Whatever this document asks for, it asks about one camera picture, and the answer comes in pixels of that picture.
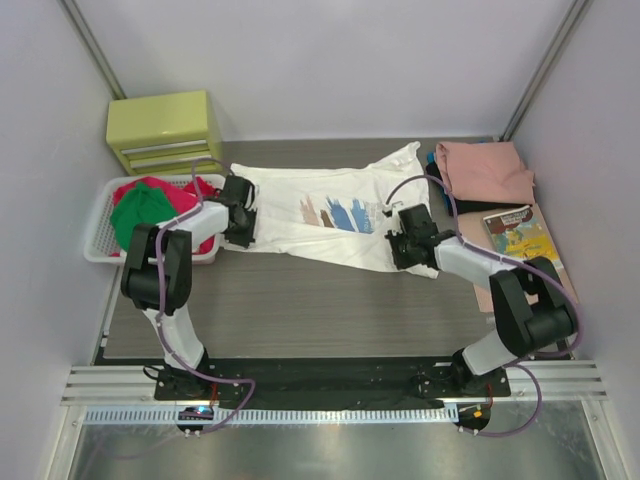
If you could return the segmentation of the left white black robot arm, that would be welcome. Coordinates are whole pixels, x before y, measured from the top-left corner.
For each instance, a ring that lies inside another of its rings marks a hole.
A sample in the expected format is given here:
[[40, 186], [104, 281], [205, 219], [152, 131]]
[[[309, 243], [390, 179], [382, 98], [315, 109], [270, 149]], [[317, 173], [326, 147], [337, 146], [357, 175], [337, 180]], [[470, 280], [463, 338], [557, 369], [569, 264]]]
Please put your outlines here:
[[200, 399], [216, 382], [187, 305], [193, 251], [217, 235], [241, 248], [255, 242], [257, 187], [250, 180], [231, 174], [209, 198], [195, 188], [196, 204], [186, 212], [134, 227], [121, 278], [122, 294], [151, 322], [163, 349], [163, 366], [150, 376], [158, 399]]

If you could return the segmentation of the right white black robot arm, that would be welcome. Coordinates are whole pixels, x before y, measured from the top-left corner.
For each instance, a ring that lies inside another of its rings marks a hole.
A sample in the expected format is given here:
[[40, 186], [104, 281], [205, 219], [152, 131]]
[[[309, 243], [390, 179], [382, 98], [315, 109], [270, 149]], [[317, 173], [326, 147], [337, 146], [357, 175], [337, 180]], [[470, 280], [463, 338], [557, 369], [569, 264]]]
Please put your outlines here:
[[481, 248], [454, 230], [441, 231], [424, 204], [390, 216], [398, 228], [385, 235], [399, 270], [422, 265], [487, 289], [494, 330], [452, 356], [456, 388], [470, 390], [485, 378], [560, 340], [579, 333], [576, 307], [551, 260], [518, 261]]

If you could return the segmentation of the white printed t shirt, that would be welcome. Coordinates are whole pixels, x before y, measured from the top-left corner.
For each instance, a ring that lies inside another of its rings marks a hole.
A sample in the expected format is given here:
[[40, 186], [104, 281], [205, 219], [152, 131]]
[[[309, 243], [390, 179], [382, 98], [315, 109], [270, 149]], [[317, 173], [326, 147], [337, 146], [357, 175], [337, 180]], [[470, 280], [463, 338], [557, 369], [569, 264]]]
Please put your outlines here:
[[384, 214], [401, 181], [423, 173], [420, 143], [411, 142], [363, 168], [232, 170], [257, 187], [255, 241], [232, 251], [288, 254], [374, 272], [396, 273], [385, 235], [399, 229]]

